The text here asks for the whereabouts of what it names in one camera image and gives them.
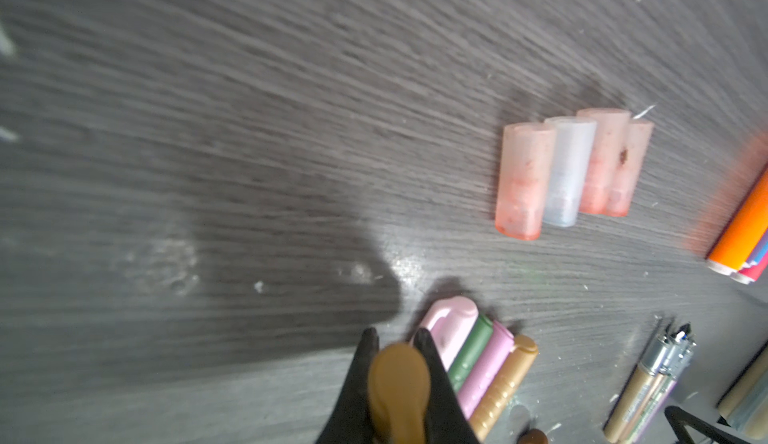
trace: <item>translucent blue-white cap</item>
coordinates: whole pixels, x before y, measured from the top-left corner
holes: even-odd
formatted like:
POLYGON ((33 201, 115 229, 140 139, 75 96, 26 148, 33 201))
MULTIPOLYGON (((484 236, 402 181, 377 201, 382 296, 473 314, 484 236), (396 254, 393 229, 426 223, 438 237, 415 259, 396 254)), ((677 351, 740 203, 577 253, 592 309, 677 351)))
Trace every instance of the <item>translucent blue-white cap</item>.
POLYGON ((551 117, 544 122, 557 131, 544 222, 570 227, 576 224, 598 123, 589 117, 551 117))

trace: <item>white scratch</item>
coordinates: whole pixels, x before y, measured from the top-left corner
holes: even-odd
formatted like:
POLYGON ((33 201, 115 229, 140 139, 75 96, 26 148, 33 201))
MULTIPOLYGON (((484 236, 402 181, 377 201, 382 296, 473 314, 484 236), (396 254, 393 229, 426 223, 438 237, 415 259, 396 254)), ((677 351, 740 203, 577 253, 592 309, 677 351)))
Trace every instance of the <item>white scratch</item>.
POLYGON ((13 57, 16 55, 16 44, 13 43, 11 37, 5 33, 5 29, 0 24, 0 54, 6 57, 13 57))
POLYGON ((651 112, 651 111, 654 109, 654 107, 656 107, 656 104, 655 104, 655 103, 651 103, 649 106, 647 106, 647 107, 645 108, 645 110, 643 110, 643 111, 642 111, 642 112, 640 112, 639 114, 636 114, 636 115, 635 115, 634 117, 632 117, 632 118, 633 118, 633 119, 639 119, 639 118, 641 118, 642 116, 644 116, 646 113, 648 113, 648 112, 651 112))
POLYGON ((22 138, 16 132, 10 131, 5 127, 0 127, 0 141, 7 142, 7 143, 16 143, 21 139, 22 138))

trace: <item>blue marker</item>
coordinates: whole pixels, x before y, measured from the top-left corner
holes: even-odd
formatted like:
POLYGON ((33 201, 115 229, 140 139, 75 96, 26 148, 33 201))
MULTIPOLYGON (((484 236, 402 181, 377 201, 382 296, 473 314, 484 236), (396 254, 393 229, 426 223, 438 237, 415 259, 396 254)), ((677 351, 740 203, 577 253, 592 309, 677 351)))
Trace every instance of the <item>blue marker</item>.
POLYGON ((752 254, 746 258, 747 266, 756 266, 768 254, 768 230, 752 250, 752 254))

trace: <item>green marker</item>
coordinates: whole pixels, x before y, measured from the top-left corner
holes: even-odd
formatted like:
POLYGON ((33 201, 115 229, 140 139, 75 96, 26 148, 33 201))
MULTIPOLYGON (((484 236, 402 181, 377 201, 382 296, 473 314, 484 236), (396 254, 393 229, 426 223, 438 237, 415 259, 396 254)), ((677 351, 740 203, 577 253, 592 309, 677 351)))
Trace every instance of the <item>green marker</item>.
POLYGON ((469 372, 472 371, 472 367, 480 358, 485 345, 491 339, 491 334, 493 334, 493 321, 480 315, 475 321, 475 325, 472 326, 472 330, 469 331, 464 345, 458 351, 451 368, 448 369, 448 380, 451 381, 454 392, 458 392, 462 388, 469 372))

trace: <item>table surface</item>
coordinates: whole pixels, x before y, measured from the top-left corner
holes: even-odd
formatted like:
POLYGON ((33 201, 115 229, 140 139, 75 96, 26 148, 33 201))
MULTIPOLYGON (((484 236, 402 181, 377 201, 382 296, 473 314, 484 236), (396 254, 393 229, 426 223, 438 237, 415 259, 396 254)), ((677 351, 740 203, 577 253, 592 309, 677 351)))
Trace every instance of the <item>table surface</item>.
POLYGON ((673 316, 712 410, 768 338, 703 262, 768 155, 766 4, 0 0, 3 442, 312 442, 362 329, 456 293, 542 350, 491 444, 602 442, 673 316), (651 105, 628 217, 496 232, 504 124, 651 105))

